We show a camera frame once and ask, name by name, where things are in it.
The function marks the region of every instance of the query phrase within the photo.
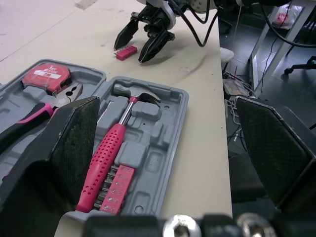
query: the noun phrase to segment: hammer head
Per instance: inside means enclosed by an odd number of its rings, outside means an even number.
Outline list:
[[[130,97],[136,97],[139,101],[149,102],[157,105],[160,108],[160,98],[152,93],[150,90],[142,88],[140,86],[126,87],[121,84],[115,84],[113,93],[117,95],[123,95]]]

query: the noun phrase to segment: tape measure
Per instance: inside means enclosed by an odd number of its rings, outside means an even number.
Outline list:
[[[72,79],[67,67],[44,63],[29,70],[21,82],[24,88],[29,85],[35,86],[45,90],[49,95],[56,96],[72,83]]]

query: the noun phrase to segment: gray plastic tray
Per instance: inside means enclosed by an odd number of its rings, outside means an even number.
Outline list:
[[[159,216],[184,122],[189,100],[188,93],[180,89],[127,77],[115,77],[106,82],[103,72],[53,60],[41,60],[30,68],[47,62],[59,63],[70,69],[73,82],[83,84],[80,98],[89,96],[100,98],[101,105],[94,151],[107,131],[119,121],[127,106],[126,97],[112,94],[115,83],[148,88],[161,99],[160,108],[150,103],[136,103],[126,126],[124,143],[115,159],[116,165],[126,164],[136,168],[121,214]],[[30,68],[0,88],[0,132],[24,117],[38,102],[49,102],[54,99],[42,89],[30,86],[25,89],[22,87],[20,80]],[[43,123],[25,134],[0,155],[0,179],[8,173],[26,146],[41,133],[45,125],[46,123]],[[107,215],[107,213],[97,210],[92,210],[88,214],[79,211],[67,214],[82,221],[92,214]]]

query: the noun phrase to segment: screw head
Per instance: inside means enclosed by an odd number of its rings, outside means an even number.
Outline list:
[[[236,222],[245,237],[277,237],[271,224],[257,214],[242,214]]]
[[[201,237],[201,229],[193,218],[186,215],[175,215],[163,226],[163,237]]]

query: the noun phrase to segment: pliers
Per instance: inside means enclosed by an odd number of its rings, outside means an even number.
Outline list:
[[[60,92],[52,102],[35,105],[29,114],[0,134],[0,155],[15,140],[50,119],[58,108],[78,99],[82,88],[81,83],[74,83]]]

